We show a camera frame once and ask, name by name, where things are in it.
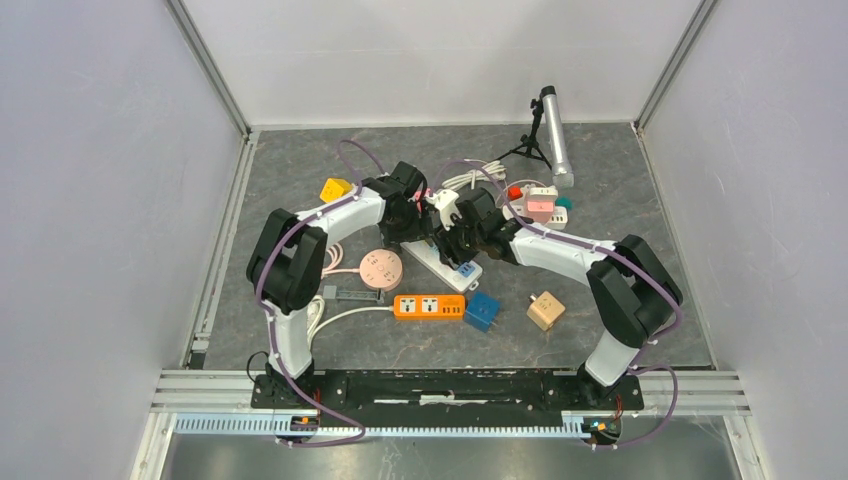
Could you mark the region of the long white power strip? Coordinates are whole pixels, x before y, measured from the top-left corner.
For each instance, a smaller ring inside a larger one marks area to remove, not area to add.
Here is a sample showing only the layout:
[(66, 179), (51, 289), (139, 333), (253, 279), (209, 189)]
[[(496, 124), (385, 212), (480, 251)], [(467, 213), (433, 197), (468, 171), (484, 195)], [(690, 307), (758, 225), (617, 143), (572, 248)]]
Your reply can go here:
[(483, 268), (475, 261), (450, 267), (441, 262), (438, 249), (424, 240), (401, 243), (401, 248), (457, 293), (473, 291), (479, 287)]

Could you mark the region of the pink round power socket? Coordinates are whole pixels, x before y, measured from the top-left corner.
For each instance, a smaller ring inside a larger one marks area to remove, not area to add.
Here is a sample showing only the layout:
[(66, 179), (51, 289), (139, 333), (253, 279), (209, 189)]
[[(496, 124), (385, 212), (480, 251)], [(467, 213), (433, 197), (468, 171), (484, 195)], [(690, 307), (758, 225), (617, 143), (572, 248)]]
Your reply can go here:
[(361, 280), (374, 290), (394, 290), (401, 283), (403, 272), (399, 255), (387, 249), (372, 250), (363, 257), (358, 267)]

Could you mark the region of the pink white cube adapter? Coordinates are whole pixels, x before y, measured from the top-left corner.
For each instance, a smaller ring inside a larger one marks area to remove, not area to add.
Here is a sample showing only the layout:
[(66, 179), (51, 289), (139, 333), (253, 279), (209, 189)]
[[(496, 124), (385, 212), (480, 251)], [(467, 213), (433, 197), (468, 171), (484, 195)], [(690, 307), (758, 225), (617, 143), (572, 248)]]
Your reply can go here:
[(558, 196), (555, 187), (528, 187), (523, 197), (525, 216), (537, 223), (547, 223), (554, 214)]

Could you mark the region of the yellow cube socket adapter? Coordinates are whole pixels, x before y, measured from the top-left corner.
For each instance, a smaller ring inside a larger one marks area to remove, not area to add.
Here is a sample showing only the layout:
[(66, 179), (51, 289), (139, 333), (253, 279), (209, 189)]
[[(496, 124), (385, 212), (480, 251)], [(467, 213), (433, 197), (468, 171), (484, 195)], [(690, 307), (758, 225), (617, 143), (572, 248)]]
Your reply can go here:
[(354, 185), (343, 178), (328, 178), (319, 194), (319, 198), (325, 204), (332, 203), (344, 197), (354, 190)]

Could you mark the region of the small white power strip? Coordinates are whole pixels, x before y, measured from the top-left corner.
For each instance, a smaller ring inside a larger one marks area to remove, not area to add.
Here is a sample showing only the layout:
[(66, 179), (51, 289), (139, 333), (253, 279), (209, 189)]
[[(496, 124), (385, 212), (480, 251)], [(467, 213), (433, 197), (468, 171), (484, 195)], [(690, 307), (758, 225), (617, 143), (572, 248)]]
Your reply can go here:
[(567, 209), (552, 201), (516, 200), (502, 206), (501, 210), (507, 220), (518, 215), (528, 222), (557, 231), (563, 231), (568, 223)]

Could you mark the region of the blue cube socket adapter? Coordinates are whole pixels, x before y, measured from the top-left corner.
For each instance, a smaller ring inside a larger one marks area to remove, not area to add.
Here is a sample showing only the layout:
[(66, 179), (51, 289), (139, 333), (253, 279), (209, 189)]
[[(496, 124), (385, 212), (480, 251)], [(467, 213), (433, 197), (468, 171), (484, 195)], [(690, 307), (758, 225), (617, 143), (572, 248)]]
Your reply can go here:
[(464, 322), (480, 332), (487, 333), (494, 323), (500, 306), (500, 302), (493, 297), (483, 292), (476, 292), (466, 305)]

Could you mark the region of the beige dragon cube adapter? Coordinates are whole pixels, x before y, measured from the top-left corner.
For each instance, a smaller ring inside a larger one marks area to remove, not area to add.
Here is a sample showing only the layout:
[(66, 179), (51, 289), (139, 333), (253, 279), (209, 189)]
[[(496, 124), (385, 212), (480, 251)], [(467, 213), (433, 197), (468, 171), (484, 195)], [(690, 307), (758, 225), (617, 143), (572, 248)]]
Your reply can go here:
[(565, 313), (565, 305), (549, 291), (530, 296), (527, 316), (542, 331), (549, 331)]

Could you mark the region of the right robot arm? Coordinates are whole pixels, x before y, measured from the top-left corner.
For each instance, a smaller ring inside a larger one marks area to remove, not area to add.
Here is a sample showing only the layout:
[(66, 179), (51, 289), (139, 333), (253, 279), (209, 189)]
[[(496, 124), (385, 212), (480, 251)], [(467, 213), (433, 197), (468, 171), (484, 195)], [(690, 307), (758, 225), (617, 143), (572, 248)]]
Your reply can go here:
[(636, 235), (601, 241), (558, 232), (516, 210), (505, 215), (487, 190), (442, 189), (424, 200), (424, 211), (435, 217), (433, 240), (442, 262), (458, 266), (484, 253), (590, 289), (605, 329), (577, 382), (580, 400), (591, 408), (612, 401), (646, 345), (683, 319), (680, 288)]

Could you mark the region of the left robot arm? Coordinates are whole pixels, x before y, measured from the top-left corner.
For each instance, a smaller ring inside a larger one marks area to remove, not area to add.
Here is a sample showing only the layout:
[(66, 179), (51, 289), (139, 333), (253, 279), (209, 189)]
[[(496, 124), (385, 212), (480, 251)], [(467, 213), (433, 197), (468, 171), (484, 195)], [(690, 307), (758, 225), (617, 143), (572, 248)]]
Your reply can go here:
[(314, 394), (307, 306), (322, 280), (327, 248), (368, 227), (379, 229), (382, 244), (397, 250), (423, 240), (430, 220), (415, 194), (427, 181), (416, 167), (398, 163), (393, 171), (366, 178), (336, 201), (297, 213), (279, 208), (269, 214), (246, 268), (247, 280), (269, 324), (271, 364), (282, 374), (275, 392), (290, 407), (306, 405)]

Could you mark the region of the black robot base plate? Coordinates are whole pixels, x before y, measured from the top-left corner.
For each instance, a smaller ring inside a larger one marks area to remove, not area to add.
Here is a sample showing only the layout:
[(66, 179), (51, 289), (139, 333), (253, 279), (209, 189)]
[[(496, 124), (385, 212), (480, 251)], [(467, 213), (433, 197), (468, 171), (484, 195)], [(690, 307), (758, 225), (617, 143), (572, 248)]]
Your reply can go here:
[(302, 399), (273, 370), (253, 379), (250, 405), (302, 407), (299, 423), (377, 428), (553, 427), (564, 412), (593, 416), (639, 411), (638, 379), (626, 375), (597, 389), (575, 371), (548, 368), (460, 370), (324, 370), (298, 379)]

